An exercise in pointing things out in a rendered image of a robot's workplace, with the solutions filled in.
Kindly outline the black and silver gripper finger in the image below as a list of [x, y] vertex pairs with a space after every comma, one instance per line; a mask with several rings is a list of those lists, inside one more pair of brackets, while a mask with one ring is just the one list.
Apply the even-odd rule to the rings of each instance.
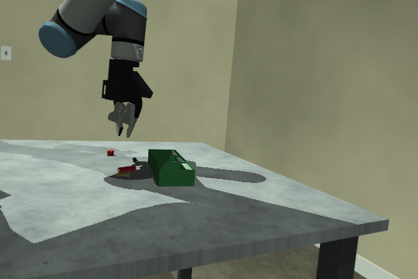
[[120, 120], [120, 116], [125, 112], [125, 105], [122, 101], [114, 101], [114, 110], [108, 114], [108, 119], [116, 123], [116, 130], [118, 136], [121, 135], [123, 130], [123, 123]]
[[127, 128], [127, 138], [130, 137], [133, 128], [137, 122], [142, 109], [142, 94], [138, 93], [136, 99], [131, 103], [127, 103], [125, 112], [121, 115], [120, 120], [122, 123], [129, 125]]

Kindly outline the red battery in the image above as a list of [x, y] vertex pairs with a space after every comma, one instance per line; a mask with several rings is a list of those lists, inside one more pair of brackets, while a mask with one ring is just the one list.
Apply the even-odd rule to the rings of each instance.
[[131, 171], [136, 171], [137, 167], [134, 166], [128, 166], [128, 167], [119, 167], [118, 168], [118, 173], [123, 173], [123, 172], [131, 172]]

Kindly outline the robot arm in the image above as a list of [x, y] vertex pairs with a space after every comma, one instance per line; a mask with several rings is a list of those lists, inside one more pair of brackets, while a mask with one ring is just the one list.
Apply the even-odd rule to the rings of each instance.
[[67, 58], [96, 35], [111, 35], [111, 58], [142, 62], [146, 20], [147, 8], [137, 0], [64, 0], [39, 39], [49, 53]]

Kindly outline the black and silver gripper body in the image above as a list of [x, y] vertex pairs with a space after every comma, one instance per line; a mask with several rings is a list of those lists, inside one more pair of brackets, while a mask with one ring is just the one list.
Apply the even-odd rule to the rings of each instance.
[[[132, 103], [141, 90], [139, 84], [132, 79], [133, 67], [139, 67], [139, 62], [126, 59], [110, 59], [108, 80], [103, 80], [102, 98]], [[105, 85], [106, 91], [104, 94]]]

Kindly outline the green rack of labelled bins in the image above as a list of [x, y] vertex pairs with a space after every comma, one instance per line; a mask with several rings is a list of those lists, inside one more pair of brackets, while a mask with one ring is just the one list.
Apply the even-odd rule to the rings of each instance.
[[195, 184], [195, 169], [176, 150], [148, 149], [148, 164], [158, 187]]

